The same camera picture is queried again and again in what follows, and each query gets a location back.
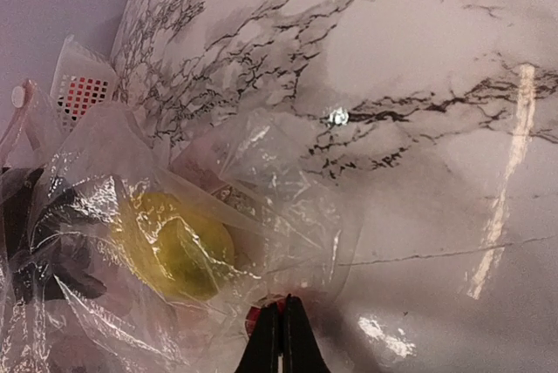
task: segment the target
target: transparent plastic wrap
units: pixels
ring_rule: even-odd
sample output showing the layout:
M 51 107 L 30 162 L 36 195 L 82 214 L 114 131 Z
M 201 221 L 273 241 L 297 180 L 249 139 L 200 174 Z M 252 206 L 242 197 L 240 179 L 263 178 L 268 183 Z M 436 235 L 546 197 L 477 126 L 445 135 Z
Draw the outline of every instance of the transparent plastic wrap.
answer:
M 35 151 L 2 176 L 0 371 L 234 371 L 253 305 L 292 293 L 312 313 L 342 286 L 359 214 L 265 113 L 208 133 L 209 192 L 160 167 L 123 105 L 62 141 L 31 104 L 0 145 L 3 163 L 24 133 Z

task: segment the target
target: perforated white basket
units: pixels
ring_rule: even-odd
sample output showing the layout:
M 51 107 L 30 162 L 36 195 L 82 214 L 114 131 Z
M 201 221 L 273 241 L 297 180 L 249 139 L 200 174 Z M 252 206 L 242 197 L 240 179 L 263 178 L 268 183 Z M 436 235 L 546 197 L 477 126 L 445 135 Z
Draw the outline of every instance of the perforated white basket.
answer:
M 87 109 L 112 98 L 117 76 L 106 58 L 73 40 L 65 39 L 58 57 L 51 97 L 66 131 L 71 131 Z

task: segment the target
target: red fruit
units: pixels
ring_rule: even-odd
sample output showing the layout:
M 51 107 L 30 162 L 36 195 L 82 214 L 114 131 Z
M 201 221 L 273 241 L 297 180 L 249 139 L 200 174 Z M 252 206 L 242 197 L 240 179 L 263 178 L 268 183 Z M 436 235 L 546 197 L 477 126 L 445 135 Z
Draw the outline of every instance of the red fruit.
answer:
M 252 333 L 254 332 L 255 324 L 257 323 L 258 318 L 260 317 L 260 313 L 262 312 L 262 308 L 267 308 L 268 306 L 271 306 L 273 303 L 277 303 L 277 308 L 279 309 L 279 315 L 282 315 L 282 313 L 285 310 L 285 306 L 287 304 L 287 299 L 285 298 L 285 296 L 281 296 L 281 295 L 268 295 L 267 297 L 260 299 L 255 304 L 255 306 L 250 308 L 248 314 L 246 315 L 246 321 L 244 323 L 248 336 L 252 336 Z

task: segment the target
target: white marble table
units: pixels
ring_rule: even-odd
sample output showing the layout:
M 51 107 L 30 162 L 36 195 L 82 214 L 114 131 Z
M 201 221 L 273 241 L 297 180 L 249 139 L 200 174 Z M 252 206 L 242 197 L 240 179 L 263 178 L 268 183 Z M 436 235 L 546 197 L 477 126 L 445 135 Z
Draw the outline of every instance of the white marble table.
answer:
M 266 107 L 362 196 L 330 322 L 347 371 L 539 373 L 558 370 L 557 35 L 558 0 L 130 0 L 112 58 L 176 152 Z

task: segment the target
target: white wall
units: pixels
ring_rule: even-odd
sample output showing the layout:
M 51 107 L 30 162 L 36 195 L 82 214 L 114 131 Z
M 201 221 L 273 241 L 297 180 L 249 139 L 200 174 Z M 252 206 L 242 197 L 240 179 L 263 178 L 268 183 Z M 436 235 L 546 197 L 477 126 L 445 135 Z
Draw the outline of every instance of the white wall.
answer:
M 127 0 L 0 0 L 0 133 L 11 89 L 25 78 L 49 92 L 65 37 L 108 55 Z

